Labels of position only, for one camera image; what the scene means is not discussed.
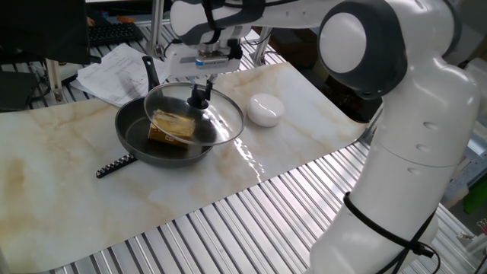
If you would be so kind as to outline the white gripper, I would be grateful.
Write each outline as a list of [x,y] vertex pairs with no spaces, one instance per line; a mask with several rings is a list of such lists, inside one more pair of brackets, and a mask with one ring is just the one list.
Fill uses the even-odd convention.
[[192,85],[190,100],[199,99],[199,89],[194,77],[209,75],[206,79],[205,99],[210,100],[216,75],[237,71],[242,57],[243,50],[239,43],[211,53],[198,51],[181,43],[168,47],[164,64],[170,76],[189,77]]

